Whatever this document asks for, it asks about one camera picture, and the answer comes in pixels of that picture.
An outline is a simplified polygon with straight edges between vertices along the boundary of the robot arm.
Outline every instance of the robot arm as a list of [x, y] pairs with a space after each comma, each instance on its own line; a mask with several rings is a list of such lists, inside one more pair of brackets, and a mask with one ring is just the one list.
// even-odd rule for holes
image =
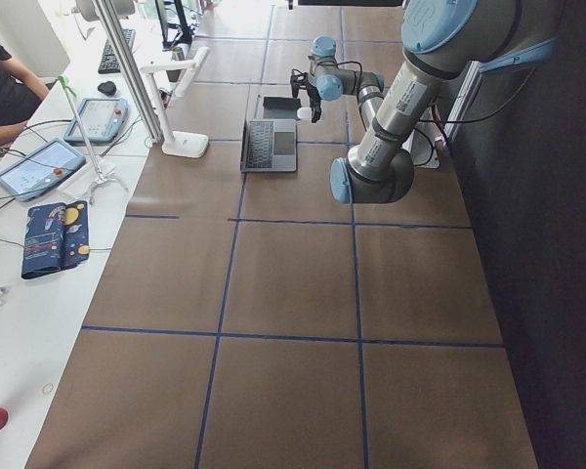
[[412, 0], [401, 30], [404, 63], [386, 98], [373, 73], [343, 70], [327, 38], [318, 38], [310, 73], [293, 74], [294, 95], [307, 89], [320, 115], [320, 100], [355, 95], [366, 133], [347, 157], [333, 162], [331, 186], [343, 203], [388, 203], [410, 189], [414, 168], [401, 148], [442, 82], [470, 61], [481, 71], [532, 67], [552, 52], [564, 0]]

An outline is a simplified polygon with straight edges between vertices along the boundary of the blue joint cap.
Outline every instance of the blue joint cap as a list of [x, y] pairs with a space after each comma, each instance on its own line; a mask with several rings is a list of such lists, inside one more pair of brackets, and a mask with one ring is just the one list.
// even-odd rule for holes
[[384, 91], [384, 75], [382, 73], [373, 73], [378, 80], [378, 86], [380, 87], [380, 91]]
[[315, 86], [323, 100], [335, 101], [343, 96], [343, 82], [338, 76], [321, 75]]
[[337, 202], [352, 203], [352, 183], [345, 158], [337, 158], [332, 161], [330, 186], [332, 195]]
[[434, 52], [465, 27], [478, 3], [478, 0], [412, 2], [401, 25], [403, 47], [413, 54]]
[[336, 54], [336, 41], [328, 36], [319, 36], [313, 41], [311, 52], [320, 57], [332, 57]]

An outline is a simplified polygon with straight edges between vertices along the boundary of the dark wall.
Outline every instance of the dark wall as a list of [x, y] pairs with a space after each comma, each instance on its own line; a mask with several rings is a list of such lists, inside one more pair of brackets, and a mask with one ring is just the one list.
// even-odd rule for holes
[[[486, 77], [468, 117], [524, 77]], [[539, 466], [586, 468], [586, 2], [453, 153]]]

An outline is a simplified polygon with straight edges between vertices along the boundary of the blue tape grid line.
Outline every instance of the blue tape grid line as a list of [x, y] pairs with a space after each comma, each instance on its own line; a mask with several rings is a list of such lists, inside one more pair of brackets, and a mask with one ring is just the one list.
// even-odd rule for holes
[[[345, 15], [343, 7], [339, 8], [339, 15], [341, 20], [341, 40], [345, 39]], [[347, 53], [345, 47], [343, 50], [343, 61], [347, 61]], [[350, 137], [349, 117], [346, 112], [346, 127], [347, 139]], [[364, 469], [369, 469], [369, 437], [368, 437], [368, 419], [367, 419], [367, 398], [366, 398], [366, 383], [364, 379], [364, 347], [362, 343], [362, 307], [360, 306], [360, 276], [358, 271], [358, 247], [356, 244], [356, 213], [354, 211], [354, 203], [350, 201], [350, 217], [352, 220], [352, 245], [354, 253], [354, 290], [356, 296], [356, 329], [358, 334], [358, 379], [360, 381], [360, 420], [362, 422], [362, 460]]]
[[[271, 34], [271, 31], [272, 31], [273, 8], [274, 8], [274, 6], [272, 6], [272, 10], [270, 12], [270, 26], [269, 26], [269, 31], [268, 31], [268, 41], [267, 41], [267, 44], [265, 45], [265, 54], [263, 55], [263, 69], [261, 70], [261, 81], [263, 80], [263, 76], [265, 75], [265, 62], [267, 60], [267, 49], [268, 49], [267, 46], [269, 45], [269, 35]], [[251, 88], [248, 88], [248, 90], [247, 90], [248, 100], [249, 100], [250, 92], [251, 92]], [[256, 112], [258, 112], [258, 106], [254, 111], [255, 115], [256, 115]], [[245, 197], [246, 183], [247, 183], [247, 174], [244, 174], [243, 175], [243, 184], [241, 186], [241, 194], [239, 195], [238, 208], [237, 208], [237, 212], [236, 212], [237, 219], [241, 218], [241, 213], [243, 211], [243, 198]], [[197, 449], [195, 452], [195, 463], [193, 465], [194, 469], [199, 469], [199, 464], [200, 464], [201, 457], [202, 457], [202, 449], [204, 448], [204, 437], [206, 435], [206, 425], [208, 423], [208, 411], [210, 408], [211, 395], [212, 395], [212, 391], [213, 391], [213, 383], [215, 380], [215, 369], [217, 367], [217, 357], [219, 356], [219, 346], [220, 346], [221, 339], [222, 339], [222, 329], [224, 327], [224, 318], [226, 316], [226, 307], [227, 307], [227, 303], [228, 303], [228, 292], [229, 292], [229, 288], [230, 288], [230, 277], [232, 274], [232, 266], [234, 263], [234, 251], [236, 249], [236, 241], [238, 239], [239, 225], [240, 225], [240, 223], [238, 221], [234, 222], [234, 236], [232, 237], [232, 247], [230, 249], [230, 259], [228, 262], [228, 272], [226, 274], [226, 286], [224, 287], [224, 297], [222, 299], [222, 309], [220, 312], [219, 323], [217, 325], [217, 336], [215, 339], [215, 350], [213, 352], [213, 361], [211, 364], [211, 372], [210, 372], [210, 375], [208, 378], [208, 387], [206, 389], [206, 399], [204, 401], [204, 410], [202, 412], [202, 423], [201, 423], [201, 427], [200, 427], [200, 431], [199, 431], [199, 439], [197, 442]]]
[[[268, 32], [268, 37], [267, 39], [265, 38], [236, 38], [236, 37], [218, 37], [218, 36], [213, 36], [213, 37], [207, 37], [207, 36], [199, 36], [199, 34], [196, 36], [199, 39], [204, 39], [204, 40], [218, 40], [218, 41], [253, 41], [253, 42], [257, 42], [257, 41], [265, 41], [265, 53], [263, 56], [263, 68], [261, 71], [261, 81], [260, 82], [253, 82], [253, 81], [233, 81], [233, 80], [222, 80], [222, 81], [215, 81], [215, 80], [200, 80], [199, 78], [197, 78], [195, 80], [195, 83], [201, 83], [201, 84], [211, 84], [211, 85], [222, 85], [222, 84], [229, 84], [229, 85], [289, 85], [289, 82], [279, 82], [279, 81], [275, 81], [275, 82], [266, 82], [265, 80], [265, 67], [267, 64], [267, 54], [268, 54], [268, 50], [270, 48], [270, 42], [308, 42], [308, 43], [312, 43], [313, 40], [312, 39], [271, 39], [271, 32], [272, 32], [272, 24], [270, 23], [270, 29]], [[347, 59], [345, 59], [345, 44], [401, 44], [401, 41], [360, 41], [360, 40], [345, 40], [344, 39], [344, 19], [343, 19], [343, 12], [341, 12], [341, 38], [339, 40], [336, 41], [337, 43], [341, 43], [341, 51], [343, 52], [343, 57], [344, 57], [344, 61], [346, 61]]]
[[240, 223], [274, 223], [283, 225], [337, 225], [342, 227], [373, 227], [373, 228], [402, 228], [405, 230], [467, 230], [471, 231], [472, 227], [461, 225], [418, 225], [409, 223], [368, 223], [357, 222], [352, 218], [351, 222], [329, 222], [329, 221], [302, 221], [302, 220], [264, 220], [260, 218], [229, 218], [229, 222]]
[[403, 347], [442, 347], [457, 349], [499, 349], [504, 350], [504, 344], [489, 343], [465, 343], [465, 342], [435, 342], [422, 340], [391, 340], [391, 339], [356, 339], [348, 337], [316, 337], [304, 335], [270, 335], [270, 334], [249, 334], [241, 332], [204, 332], [199, 330], [177, 330], [177, 329], [146, 329], [136, 327], [116, 327], [107, 325], [83, 325], [82, 330], [97, 332], [117, 332], [122, 334], [145, 334], [145, 335], [181, 335], [186, 337], [213, 337], [226, 339], [244, 340], [279, 340], [284, 342], [325, 342], [331, 344], [362, 344], [382, 346], [403, 346]]

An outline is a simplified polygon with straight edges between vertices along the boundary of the white desk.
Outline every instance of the white desk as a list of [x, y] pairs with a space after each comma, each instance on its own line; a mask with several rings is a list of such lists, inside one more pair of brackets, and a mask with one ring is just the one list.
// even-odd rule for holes
[[[149, 61], [158, 52], [160, 38], [152, 23], [128, 24], [137, 29], [134, 54], [138, 64]], [[88, 41], [83, 57], [72, 63], [64, 75], [78, 93], [78, 101], [101, 94], [97, 86], [108, 79], [118, 88], [117, 96], [130, 104], [128, 126], [138, 117], [126, 83], [118, 74], [98, 75], [104, 32], [98, 28]], [[29, 124], [51, 119], [69, 119], [72, 114], [60, 85], [55, 86]], [[61, 137], [66, 124], [34, 128], [46, 139]], [[12, 149], [32, 151], [43, 141], [25, 132]], [[147, 131], [139, 122], [131, 138], [113, 148], [105, 157], [116, 166], [115, 172], [129, 188], [118, 184], [96, 189], [95, 204], [89, 209], [89, 260], [77, 268], [34, 280], [22, 280], [22, 249], [0, 242], [0, 286], [8, 286], [5, 304], [0, 308], [0, 406], [9, 411], [9, 422], [0, 431], [0, 469], [21, 469], [39, 435], [52, 398], [57, 390], [82, 321], [89, 308], [108, 258], [125, 208], [141, 175], [148, 153]], [[0, 171], [17, 161], [7, 154]], [[0, 197], [8, 195], [0, 187]], [[26, 213], [29, 207], [58, 201], [69, 201], [58, 190], [27, 203], [14, 201], [0, 210], [0, 238], [23, 243]]]

